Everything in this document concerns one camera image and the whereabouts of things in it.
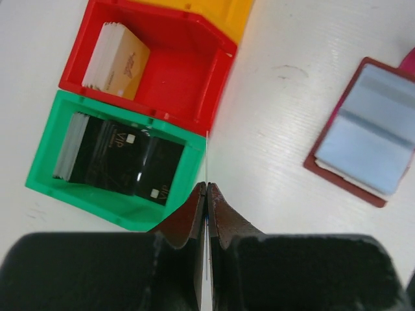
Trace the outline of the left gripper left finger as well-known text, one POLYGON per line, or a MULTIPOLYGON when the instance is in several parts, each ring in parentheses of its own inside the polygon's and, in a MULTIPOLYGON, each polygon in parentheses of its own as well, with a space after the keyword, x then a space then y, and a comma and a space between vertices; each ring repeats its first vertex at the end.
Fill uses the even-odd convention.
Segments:
POLYGON ((147 232, 31 233, 1 265, 2 310, 199 310, 205 183, 147 232))

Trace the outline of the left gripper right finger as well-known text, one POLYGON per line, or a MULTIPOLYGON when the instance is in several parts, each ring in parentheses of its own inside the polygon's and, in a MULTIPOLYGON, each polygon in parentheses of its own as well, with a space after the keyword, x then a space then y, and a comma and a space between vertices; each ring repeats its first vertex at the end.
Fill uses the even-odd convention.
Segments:
POLYGON ((386 249, 360 234, 266 234, 207 187, 214 310, 413 310, 386 249))

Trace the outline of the black VIP credit card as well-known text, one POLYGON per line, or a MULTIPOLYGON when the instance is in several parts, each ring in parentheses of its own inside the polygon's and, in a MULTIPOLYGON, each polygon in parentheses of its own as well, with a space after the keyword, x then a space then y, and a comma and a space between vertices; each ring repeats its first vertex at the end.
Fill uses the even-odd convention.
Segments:
MULTIPOLYGON (((208 186, 208 146, 209 146, 209 130, 206 131, 206 147, 205 147, 205 184, 208 186)), ((211 298, 211 289, 210 289, 210 254, 209 254, 209 216, 206 212, 204 217, 204 285, 202 293, 202 306, 206 309, 211 310, 211 303, 209 299, 211 298)))

